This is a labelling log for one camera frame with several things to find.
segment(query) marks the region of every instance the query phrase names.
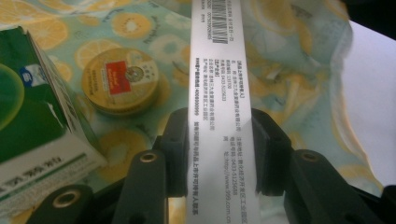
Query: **white label strip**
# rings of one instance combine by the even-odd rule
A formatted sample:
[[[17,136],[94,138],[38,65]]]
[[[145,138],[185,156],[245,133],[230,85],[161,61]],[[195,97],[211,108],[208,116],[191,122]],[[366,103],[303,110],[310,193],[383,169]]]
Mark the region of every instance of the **white label strip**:
[[[240,0],[192,1],[187,223],[260,223]]]

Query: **white paper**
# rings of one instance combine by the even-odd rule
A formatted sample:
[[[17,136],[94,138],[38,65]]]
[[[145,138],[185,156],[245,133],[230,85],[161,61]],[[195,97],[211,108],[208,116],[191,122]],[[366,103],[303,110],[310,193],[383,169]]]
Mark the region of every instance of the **white paper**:
[[[187,223],[260,223],[239,0],[192,2]]]
[[[375,177],[396,185],[396,41],[350,24],[353,39],[341,75],[346,112]]]

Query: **metal ring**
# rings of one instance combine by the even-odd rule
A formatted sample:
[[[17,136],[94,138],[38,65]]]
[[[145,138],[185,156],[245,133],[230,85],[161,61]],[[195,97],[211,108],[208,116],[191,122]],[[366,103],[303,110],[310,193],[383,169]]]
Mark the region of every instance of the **metal ring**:
[[[81,192],[78,189],[69,189],[61,195],[58,195],[58,197],[53,200],[52,205],[56,208],[65,208],[77,202],[80,196]]]
[[[312,162],[315,162],[315,161],[318,161],[318,160],[319,160],[319,158],[318,158],[315,154],[312,154],[312,153],[309,153],[309,152],[303,153],[303,154],[301,155],[301,157],[302,157],[305,161],[312,161]]]
[[[152,162],[152,161],[157,160],[157,155],[155,155],[154,153],[149,152],[149,153],[146,153],[146,154],[140,156],[140,160],[142,162]]]

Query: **white surface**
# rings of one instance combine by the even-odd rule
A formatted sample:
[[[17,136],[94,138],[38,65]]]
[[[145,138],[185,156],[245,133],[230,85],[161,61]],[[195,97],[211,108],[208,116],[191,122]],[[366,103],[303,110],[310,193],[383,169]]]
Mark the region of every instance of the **white surface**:
[[[377,179],[396,184],[396,41],[351,23],[343,85],[351,125]]]

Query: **barcode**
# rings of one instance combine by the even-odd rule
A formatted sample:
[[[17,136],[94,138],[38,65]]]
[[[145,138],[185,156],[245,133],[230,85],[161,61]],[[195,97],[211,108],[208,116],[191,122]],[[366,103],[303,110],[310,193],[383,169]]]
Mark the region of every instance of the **barcode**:
[[[226,0],[212,2],[212,41],[228,44]]]

